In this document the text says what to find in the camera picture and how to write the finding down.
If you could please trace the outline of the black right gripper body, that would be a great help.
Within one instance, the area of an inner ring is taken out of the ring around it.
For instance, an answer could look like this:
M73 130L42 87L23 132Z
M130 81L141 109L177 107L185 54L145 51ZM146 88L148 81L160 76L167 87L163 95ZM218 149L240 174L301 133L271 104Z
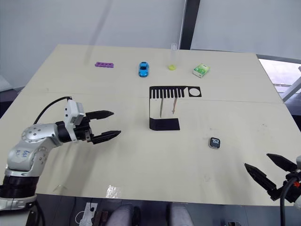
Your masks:
M286 181L283 182L283 186L280 188L273 188L268 191L270 198L273 201L283 199L289 203L295 203L301 196L301 171L296 170L286 175Z

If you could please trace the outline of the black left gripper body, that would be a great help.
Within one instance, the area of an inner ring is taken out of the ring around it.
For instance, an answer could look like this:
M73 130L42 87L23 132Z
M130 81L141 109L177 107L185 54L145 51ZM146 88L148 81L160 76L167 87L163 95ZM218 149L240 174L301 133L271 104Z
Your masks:
M84 117L79 125L76 125L73 129L77 140L91 141L92 130L90 127L90 119Z

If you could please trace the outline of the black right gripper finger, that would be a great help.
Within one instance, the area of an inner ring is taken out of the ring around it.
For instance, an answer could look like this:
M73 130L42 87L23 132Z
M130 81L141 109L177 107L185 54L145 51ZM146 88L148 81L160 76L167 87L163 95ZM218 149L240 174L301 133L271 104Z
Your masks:
M290 161L289 159L278 155L278 154L272 154L268 153L267 156L281 169L283 169L286 172L297 172L297 165Z
M267 178L266 174L264 174L258 168L247 163L245 163L244 166L253 180L256 181L262 188L264 188L270 196L275 193L277 186Z

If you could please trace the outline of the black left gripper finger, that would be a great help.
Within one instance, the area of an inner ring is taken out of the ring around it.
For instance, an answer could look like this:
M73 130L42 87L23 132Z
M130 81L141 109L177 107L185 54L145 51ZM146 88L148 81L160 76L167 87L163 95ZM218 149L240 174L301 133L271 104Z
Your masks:
M107 111L107 110L101 110L101 111L94 111L94 112L87 112L86 113L86 117L89 120L100 120L100 119L104 119L107 117L112 116L114 113L111 111Z
M110 130L110 131L104 132L104 133L102 133L98 136L94 136L93 134L91 134L90 141L94 145L99 144L99 143L103 143L103 142L106 142L106 141L109 141L109 140L115 138L120 133L121 133L121 130Z

